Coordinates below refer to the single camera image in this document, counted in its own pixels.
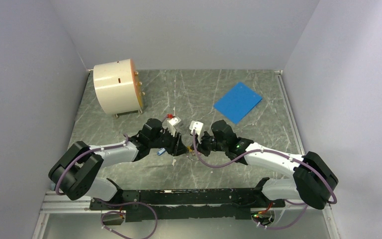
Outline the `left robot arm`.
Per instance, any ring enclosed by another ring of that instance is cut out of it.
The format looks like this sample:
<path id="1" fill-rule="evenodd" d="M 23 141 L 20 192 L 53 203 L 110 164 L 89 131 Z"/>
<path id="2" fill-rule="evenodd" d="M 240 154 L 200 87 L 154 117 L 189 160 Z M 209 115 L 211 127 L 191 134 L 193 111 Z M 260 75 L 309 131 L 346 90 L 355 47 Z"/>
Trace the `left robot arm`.
<path id="1" fill-rule="evenodd" d="M 188 153 L 177 131 L 182 123 L 179 117 L 162 121 L 150 118 L 134 136 L 115 144 L 87 145 L 76 141 L 61 156 L 48 173 L 55 184 L 57 195 L 66 195 L 70 200 L 83 196 L 101 199 L 110 209 L 122 204 L 123 190 L 111 179 L 98 178 L 100 169 L 119 163 L 132 163 L 149 155 L 152 149 L 165 149 L 171 156 Z"/>

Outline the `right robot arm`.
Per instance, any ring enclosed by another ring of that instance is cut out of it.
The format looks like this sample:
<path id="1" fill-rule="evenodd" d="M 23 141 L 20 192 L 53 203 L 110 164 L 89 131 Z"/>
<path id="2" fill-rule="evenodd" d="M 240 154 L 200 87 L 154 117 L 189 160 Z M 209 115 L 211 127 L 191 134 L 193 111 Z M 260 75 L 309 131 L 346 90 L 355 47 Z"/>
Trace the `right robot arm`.
<path id="1" fill-rule="evenodd" d="M 263 179 L 255 188 L 254 202 L 261 207 L 273 200 L 301 200 L 308 206 L 322 210 L 327 204 L 336 204 L 334 193 L 338 178 L 319 154 L 292 154 L 274 150 L 253 140 L 238 137 L 224 120 L 211 125 L 212 134 L 203 129 L 204 124 L 192 121 L 190 134 L 192 147 L 199 161 L 209 164 L 201 156 L 211 152 L 224 152 L 230 162 L 212 165 L 212 168 L 229 166 L 232 163 L 260 166 L 278 172 L 283 179 Z"/>

